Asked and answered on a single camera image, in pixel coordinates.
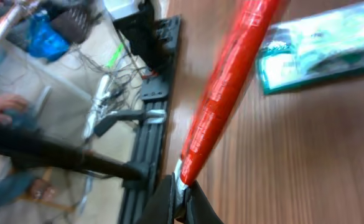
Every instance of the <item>blue plastic bag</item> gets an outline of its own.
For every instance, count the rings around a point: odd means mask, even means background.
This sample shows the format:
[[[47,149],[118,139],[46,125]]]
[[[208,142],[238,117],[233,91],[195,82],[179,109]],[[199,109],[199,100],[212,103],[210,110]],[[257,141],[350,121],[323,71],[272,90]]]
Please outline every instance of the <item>blue plastic bag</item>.
[[[46,13],[35,14],[30,19],[30,44],[27,51],[31,56],[53,62],[68,51],[70,44],[51,28]]]

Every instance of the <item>person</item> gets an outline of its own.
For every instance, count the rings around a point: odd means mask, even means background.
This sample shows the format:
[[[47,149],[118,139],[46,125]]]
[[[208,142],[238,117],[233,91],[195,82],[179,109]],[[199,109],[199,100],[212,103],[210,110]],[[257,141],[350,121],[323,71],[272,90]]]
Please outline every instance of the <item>person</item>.
[[[21,96],[0,95],[0,123],[12,123],[12,117],[5,111],[14,110],[25,113],[27,105],[27,100]],[[35,199],[50,200],[55,190],[48,182],[34,177],[29,172],[18,172],[0,180],[0,208],[24,193]]]

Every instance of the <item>wooden tabletop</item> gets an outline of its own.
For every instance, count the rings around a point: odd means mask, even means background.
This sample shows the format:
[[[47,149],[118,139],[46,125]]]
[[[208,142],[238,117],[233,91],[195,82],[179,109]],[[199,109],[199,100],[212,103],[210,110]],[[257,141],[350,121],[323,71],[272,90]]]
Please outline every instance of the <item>wooden tabletop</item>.
[[[292,0],[283,20],[354,3]],[[175,0],[184,18],[163,174],[182,148],[239,0]],[[263,96],[253,80],[198,181],[225,223],[364,223],[364,76]]]

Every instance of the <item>foot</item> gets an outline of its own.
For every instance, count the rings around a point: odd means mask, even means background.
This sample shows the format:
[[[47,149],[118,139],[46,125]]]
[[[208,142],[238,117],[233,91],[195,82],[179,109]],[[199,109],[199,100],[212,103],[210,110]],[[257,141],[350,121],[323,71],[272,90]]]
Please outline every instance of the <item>foot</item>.
[[[35,179],[28,191],[28,194],[36,200],[50,201],[53,199],[55,189],[42,179]]]

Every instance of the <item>red cylindrical object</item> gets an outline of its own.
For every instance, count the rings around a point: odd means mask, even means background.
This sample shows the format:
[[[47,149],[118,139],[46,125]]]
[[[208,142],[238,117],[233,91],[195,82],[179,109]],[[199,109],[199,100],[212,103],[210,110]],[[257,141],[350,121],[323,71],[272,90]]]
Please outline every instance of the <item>red cylindrical object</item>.
[[[182,150],[180,179],[191,185],[215,147],[244,86],[279,0],[246,1],[238,13]]]

